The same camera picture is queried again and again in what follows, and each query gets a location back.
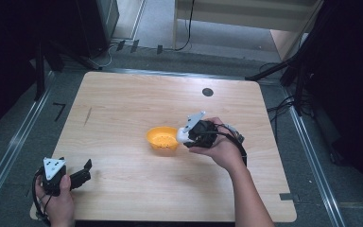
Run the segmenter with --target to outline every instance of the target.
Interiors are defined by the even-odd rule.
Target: orange bowl
[[[176,141],[177,129],[167,126],[152,128],[147,132],[147,140],[152,148],[170,148],[175,150],[179,143]]]

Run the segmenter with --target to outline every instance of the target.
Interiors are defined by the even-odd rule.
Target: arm
[[[52,227],[69,227],[75,225],[75,205],[72,195],[70,194],[71,181],[68,175],[64,175],[60,180],[60,195],[51,197],[45,195],[41,186],[42,176],[37,178],[35,183],[35,191],[37,198],[42,202],[41,207],[44,208],[46,203],[46,213],[49,216]]]
[[[223,124],[219,118],[208,120],[218,125]],[[222,127],[218,129],[229,133]],[[190,148],[190,151],[212,157],[228,171],[233,183],[235,226],[274,226],[238,148],[229,139],[219,135],[211,148]]]

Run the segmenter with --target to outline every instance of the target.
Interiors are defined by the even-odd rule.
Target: wire
[[[294,96],[289,96],[289,97],[285,98],[277,107],[272,107],[272,108],[267,109],[268,113],[275,112],[275,115],[270,119],[270,123],[272,123],[272,121],[274,121],[274,134],[275,134],[276,144],[278,144],[278,116],[285,114],[290,109],[290,107],[292,107],[296,104],[295,100],[288,101],[292,97],[294,97]],[[307,107],[307,106],[310,106],[310,103],[307,100],[302,100],[300,102],[301,111],[304,114],[308,114],[308,115],[312,116],[311,113],[307,113],[307,112],[303,111],[303,108]]]
[[[43,213],[44,213],[45,215],[46,215],[46,206],[48,206],[48,203],[51,201],[51,199],[52,199],[52,195],[51,195],[51,196],[49,196],[48,201],[46,202],[45,206],[43,207]]]
[[[115,46],[117,46],[117,45],[113,45],[113,46],[111,46],[111,47],[108,48],[108,55],[110,57],[110,60],[109,60],[109,62],[107,64],[98,64],[98,63],[96,63],[95,61],[93,61],[90,58],[88,58],[88,60],[90,62],[92,62],[93,64],[95,64],[96,66],[99,66],[99,67],[106,67],[106,66],[110,65],[112,63],[111,49],[114,48]]]
[[[187,32],[189,32],[188,27],[187,27],[187,20],[184,20],[184,27],[185,27],[185,30]],[[192,48],[193,48],[193,45],[190,43],[190,48],[186,52],[190,51]]]
[[[235,139],[237,139],[237,137],[236,137],[236,136],[235,136],[235,134],[234,134],[234,131],[232,131],[231,129],[229,129],[228,127],[226,127],[226,126],[225,126],[225,124],[221,124],[221,125],[215,124],[215,126],[216,126],[216,129],[217,129],[219,126],[221,126],[221,127],[225,128],[226,130],[228,130],[228,131],[232,134],[232,136],[233,136]]]
[[[35,184],[37,182],[37,178],[38,176],[42,175],[43,174],[43,166],[39,168],[39,170],[35,173],[34,175],[34,178],[32,180],[32,190],[31,190],[31,193],[32,193],[32,199],[34,200],[34,205],[35,205],[35,208],[37,210],[36,212],[36,216],[38,219],[42,220],[43,223],[47,226],[51,226],[51,222],[49,221],[48,219],[48,215],[45,214],[45,212],[42,212],[41,211],[41,206],[40,206],[40,203],[38,202],[37,200],[37,193],[35,191]]]
[[[243,145],[241,145],[241,143],[238,142],[238,140],[234,136],[231,136],[228,133],[224,133],[224,132],[220,132],[220,131],[205,131],[205,132],[200,133],[200,135],[204,135],[204,134],[217,134],[217,135],[226,136],[226,138],[228,138],[230,141],[232,141],[232,143],[234,143],[234,145],[238,148],[238,150],[240,151],[240,154],[241,154],[241,158],[243,159],[243,163],[245,166],[247,166],[247,152],[244,149]]]
[[[265,63],[265,64],[261,65],[261,67],[259,67],[258,72],[259,73],[262,73],[261,72],[262,68],[264,68],[264,66],[267,66],[267,65],[270,65],[270,64],[279,64],[279,63],[278,62]]]
[[[179,49],[175,49],[175,51],[181,51],[183,50],[187,45],[188,43],[190,42],[190,37],[191,37],[191,21],[193,19],[193,10],[194,10],[194,3],[196,1],[193,0],[192,4],[191,4],[191,11],[190,11],[190,22],[188,23],[188,38],[187,38],[187,42],[185,43],[185,45],[182,47],[182,48],[179,48]]]

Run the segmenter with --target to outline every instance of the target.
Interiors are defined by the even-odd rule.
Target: human hand
[[[75,204],[70,194],[71,180],[68,175],[64,175],[60,180],[60,195],[52,197],[45,195],[45,191],[41,186],[42,175],[38,176],[35,183],[35,192],[37,198],[42,202],[41,207],[44,208],[46,203],[46,213],[49,216],[51,226],[74,226]]]
[[[218,117],[206,120],[212,121],[216,125],[223,125],[223,122]],[[225,127],[219,126],[217,129],[219,132],[232,135]],[[236,167],[245,167],[240,151],[235,144],[224,135],[218,135],[210,148],[191,147],[189,150],[193,153],[210,156],[219,166],[225,168],[229,172]]]

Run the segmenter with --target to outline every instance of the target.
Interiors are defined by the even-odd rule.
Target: black equipment
[[[281,83],[296,79],[300,114],[303,88],[317,100],[316,118],[332,161],[363,173],[363,1],[325,0],[314,28],[290,59],[246,80],[286,68]]]
[[[70,176],[71,186],[70,190],[81,187],[84,183],[91,179],[90,169],[93,167],[91,159],[84,165],[84,168],[77,173],[74,173]],[[39,170],[35,173],[33,181],[32,181],[32,196],[34,200],[34,205],[37,209],[36,216],[38,219],[42,220],[46,225],[50,226],[50,221],[48,220],[48,216],[45,211],[41,210],[40,203],[38,202],[36,191],[35,191],[35,183],[37,181],[38,176],[43,175],[43,189],[45,194],[50,197],[57,197],[61,194],[61,178],[66,174],[66,166],[63,166],[55,176],[53,176],[50,180],[47,179],[45,174],[45,166],[41,166]]]
[[[116,0],[56,1],[47,13],[43,37],[85,57],[108,48],[119,19]]]
[[[228,133],[220,132],[217,128],[226,128],[233,136]],[[210,148],[215,142],[218,135],[224,135],[238,148],[241,153],[244,165],[247,166],[247,152],[244,150],[242,143],[244,141],[243,135],[238,133],[233,127],[229,125],[216,125],[211,121],[200,120],[194,127],[188,132],[188,138],[194,142],[183,143],[186,147],[201,147]]]

